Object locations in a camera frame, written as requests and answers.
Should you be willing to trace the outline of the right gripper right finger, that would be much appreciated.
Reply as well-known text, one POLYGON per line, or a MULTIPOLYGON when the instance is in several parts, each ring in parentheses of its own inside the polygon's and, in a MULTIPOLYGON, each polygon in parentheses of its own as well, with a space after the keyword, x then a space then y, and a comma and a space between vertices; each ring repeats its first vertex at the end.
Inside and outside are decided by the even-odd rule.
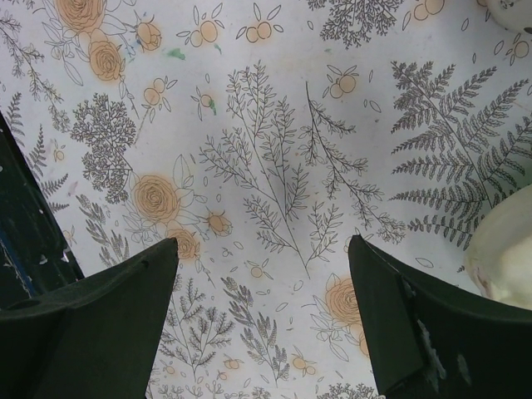
POLYGON ((352 284, 386 398, 529 398, 531 312, 469 293, 354 235, 352 284))

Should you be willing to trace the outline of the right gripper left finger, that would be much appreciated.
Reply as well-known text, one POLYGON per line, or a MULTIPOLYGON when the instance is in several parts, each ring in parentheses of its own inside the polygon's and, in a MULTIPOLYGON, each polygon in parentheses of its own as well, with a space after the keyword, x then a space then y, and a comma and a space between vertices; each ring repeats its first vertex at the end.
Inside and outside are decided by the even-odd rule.
POLYGON ((178 267, 164 239, 1 312, 3 398, 143 398, 178 267))

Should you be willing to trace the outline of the white paper coffee cup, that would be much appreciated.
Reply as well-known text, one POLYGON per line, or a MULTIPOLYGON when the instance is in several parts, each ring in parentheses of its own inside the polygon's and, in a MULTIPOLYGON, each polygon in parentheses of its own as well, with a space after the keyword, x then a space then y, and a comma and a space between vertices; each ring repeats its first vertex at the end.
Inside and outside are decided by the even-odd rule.
POLYGON ((531 34, 532 0, 486 0, 492 17, 513 32, 531 34))

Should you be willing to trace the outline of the romaine lettuce toy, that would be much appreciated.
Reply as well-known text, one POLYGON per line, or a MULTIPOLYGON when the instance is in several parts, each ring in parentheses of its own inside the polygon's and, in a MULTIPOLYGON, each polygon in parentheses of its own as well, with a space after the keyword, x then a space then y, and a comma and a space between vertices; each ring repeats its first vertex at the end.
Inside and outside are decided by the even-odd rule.
POLYGON ((496 205, 465 251, 465 270, 483 297, 531 309, 531 186, 496 205))

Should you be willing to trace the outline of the floral table mat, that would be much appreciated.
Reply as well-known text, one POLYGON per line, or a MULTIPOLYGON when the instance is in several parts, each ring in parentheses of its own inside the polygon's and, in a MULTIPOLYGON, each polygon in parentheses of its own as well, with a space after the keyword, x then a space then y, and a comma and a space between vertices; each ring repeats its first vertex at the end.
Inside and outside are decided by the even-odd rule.
POLYGON ((350 238, 475 291, 531 181, 531 26, 484 1, 4 1, 1 112, 85 275, 180 263, 147 398, 375 398, 350 238))

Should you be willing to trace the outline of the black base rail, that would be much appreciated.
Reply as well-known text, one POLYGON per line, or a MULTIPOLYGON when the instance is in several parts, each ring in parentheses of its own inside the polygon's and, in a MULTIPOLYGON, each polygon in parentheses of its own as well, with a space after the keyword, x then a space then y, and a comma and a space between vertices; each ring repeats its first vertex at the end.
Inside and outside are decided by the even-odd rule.
POLYGON ((1 309, 83 278, 7 122, 1 119, 1 309))

